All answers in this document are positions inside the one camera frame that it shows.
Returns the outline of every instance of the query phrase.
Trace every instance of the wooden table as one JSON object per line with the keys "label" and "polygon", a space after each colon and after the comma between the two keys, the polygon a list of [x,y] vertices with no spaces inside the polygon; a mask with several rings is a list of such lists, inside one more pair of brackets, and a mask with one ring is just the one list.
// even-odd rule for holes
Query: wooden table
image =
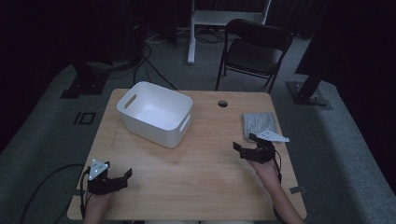
{"label": "wooden table", "polygon": [[[276,219],[268,192],[233,149],[233,141],[242,147],[255,147],[244,139],[241,115],[275,114],[270,95],[180,91],[193,100],[191,126],[180,145],[170,149],[126,130],[116,104],[127,91],[113,91],[86,163],[91,166],[92,159],[110,161],[109,178],[122,176],[129,168],[134,170],[128,188],[112,199],[106,219]],[[228,106],[218,106],[219,100],[227,101]],[[286,146],[275,146],[282,158],[282,186],[298,213],[306,217],[301,193],[290,193],[298,183]],[[75,196],[67,213],[69,218],[81,219],[79,204]]]}

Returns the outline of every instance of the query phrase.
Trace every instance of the chair seat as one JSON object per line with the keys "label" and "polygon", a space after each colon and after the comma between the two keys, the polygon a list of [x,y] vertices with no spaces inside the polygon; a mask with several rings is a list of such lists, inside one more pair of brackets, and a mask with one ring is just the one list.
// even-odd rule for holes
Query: chair seat
{"label": "chair seat", "polygon": [[254,73],[273,74],[278,50],[258,48],[238,38],[231,44],[225,62],[228,66]]}

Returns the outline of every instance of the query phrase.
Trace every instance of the black stand base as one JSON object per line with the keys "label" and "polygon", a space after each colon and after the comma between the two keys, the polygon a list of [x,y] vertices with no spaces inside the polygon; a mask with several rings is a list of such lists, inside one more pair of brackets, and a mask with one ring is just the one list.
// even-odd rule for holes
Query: black stand base
{"label": "black stand base", "polygon": [[86,82],[82,81],[81,75],[76,75],[69,90],[62,93],[61,99],[77,99],[80,95],[100,95],[106,85],[107,78],[108,73],[101,73],[93,75],[93,80]]}
{"label": "black stand base", "polygon": [[310,98],[303,98],[300,96],[299,91],[304,85],[303,82],[286,82],[288,85],[293,102],[297,105],[318,105],[323,110],[332,110],[332,106],[328,100],[323,99],[319,89],[316,89]]}

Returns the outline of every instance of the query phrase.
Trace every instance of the folded towel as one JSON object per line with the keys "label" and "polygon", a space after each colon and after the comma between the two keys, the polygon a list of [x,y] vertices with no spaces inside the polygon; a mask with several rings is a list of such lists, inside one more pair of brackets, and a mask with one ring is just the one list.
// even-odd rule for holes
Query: folded towel
{"label": "folded towel", "polygon": [[276,133],[275,115],[272,112],[266,113],[245,113],[242,114],[244,121],[244,135],[247,141],[250,133],[258,134],[263,131],[269,130]]}

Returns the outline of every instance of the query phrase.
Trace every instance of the human hand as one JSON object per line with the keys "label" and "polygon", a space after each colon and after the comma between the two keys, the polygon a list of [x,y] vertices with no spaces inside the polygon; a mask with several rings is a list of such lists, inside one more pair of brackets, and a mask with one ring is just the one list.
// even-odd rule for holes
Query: human hand
{"label": "human hand", "polygon": [[247,162],[256,171],[256,175],[259,177],[260,181],[268,191],[280,187],[280,182],[277,178],[276,164],[273,160],[267,161],[263,164],[260,164],[256,161]]}
{"label": "human hand", "polygon": [[114,193],[96,195],[87,192],[84,224],[99,224],[101,222]]}

